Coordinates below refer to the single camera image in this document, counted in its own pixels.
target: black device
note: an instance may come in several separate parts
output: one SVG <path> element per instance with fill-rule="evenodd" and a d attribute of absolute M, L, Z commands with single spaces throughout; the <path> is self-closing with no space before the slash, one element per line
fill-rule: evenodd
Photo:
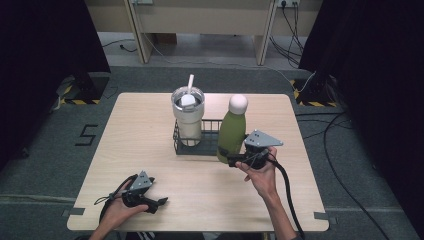
<path fill-rule="evenodd" d="M 236 162 L 243 162 L 254 169 L 261 169 L 268 159 L 268 147 L 281 146 L 283 142 L 255 129 L 244 140 L 244 154 L 228 154 L 228 166 L 235 167 Z"/>
<path fill-rule="evenodd" d="M 144 194 L 153 185 L 155 178 L 149 178 L 145 171 L 142 171 L 138 176 L 133 177 L 126 189 L 121 193 L 122 201 L 127 207 L 135 207 L 146 204 L 149 206 L 146 212 L 154 214 L 159 206 L 166 203 L 168 198 L 161 198 L 158 201 L 149 199 Z"/>
<path fill-rule="evenodd" d="M 110 193 L 109 196 L 97 199 L 94 205 L 97 205 L 107 200 L 105 202 L 105 205 L 103 206 L 102 212 L 100 213 L 99 222 L 102 220 L 110 204 L 118 197 L 122 198 L 122 202 L 127 207 L 135 207 L 138 205 L 146 204 L 149 207 L 146 212 L 151 214 L 156 213 L 159 206 L 164 205 L 168 198 L 161 198 L 158 201 L 155 201 L 144 196 L 147 190 L 149 190 L 149 188 L 153 185 L 154 180 L 155 178 L 149 178 L 145 171 L 141 171 L 140 174 L 134 174 L 125 179 L 125 181 L 123 181 L 113 193 Z M 119 196 L 119 191 L 121 190 L 122 186 L 124 186 L 125 183 L 127 183 L 128 181 L 130 181 L 130 183 L 127 185 L 125 190 L 121 192 L 121 195 Z"/>

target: metal wire basket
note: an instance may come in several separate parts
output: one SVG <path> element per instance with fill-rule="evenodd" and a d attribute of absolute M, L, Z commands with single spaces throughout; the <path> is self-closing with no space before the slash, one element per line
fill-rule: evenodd
<path fill-rule="evenodd" d="M 202 119 L 202 135 L 200 139 L 181 138 L 178 123 L 175 120 L 174 127 L 174 148 L 177 155 L 205 155 L 216 156 L 218 147 L 218 134 L 222 120 Z M 187 146 L 188 141 L 199 141 L 195 146 Z"/>

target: wall outlet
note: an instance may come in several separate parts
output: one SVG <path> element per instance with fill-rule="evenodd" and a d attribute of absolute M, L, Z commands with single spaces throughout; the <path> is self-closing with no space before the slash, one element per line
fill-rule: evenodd
<path fill-rule="evenodd" d="M 294 8 L 295 3 L 297 3 L 297 6 L 299 7 L 300 0 L 285 0 L 286 1 L 286 8 Z M 277 7 L 281 7 L 281 3 L 283 0 L 277 1 Z"/>

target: white bottle cap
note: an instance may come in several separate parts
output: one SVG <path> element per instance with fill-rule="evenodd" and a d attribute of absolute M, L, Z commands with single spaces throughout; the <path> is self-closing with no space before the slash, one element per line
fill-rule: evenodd
<path fill-rule="evenodd" d="M 230 98 L 230 104 L 228 106 L 228 110 L 230 112 L 241 115 L 246 112 L 247 109 L 247 98 L 242 94 L 235 94 Z"/>

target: wrist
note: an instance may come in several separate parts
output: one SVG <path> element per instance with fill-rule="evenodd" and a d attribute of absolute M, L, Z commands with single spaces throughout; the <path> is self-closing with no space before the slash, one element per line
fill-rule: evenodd
<path fill-rule="evenodd" d="M 265 204 L 269 207 L 281 205 L 281 199 L 277 192 L 271 192 L 262 196 Z"/>
<path fill-rule="evenodd" d="M 112 230 L 112 225 L 108 224 L 108 222 L 106 221 L 102 222 L 96 228 L 96 230 L 94 230 L 93 234 L 90 237 L 90 240 L 103 240 Z"/>

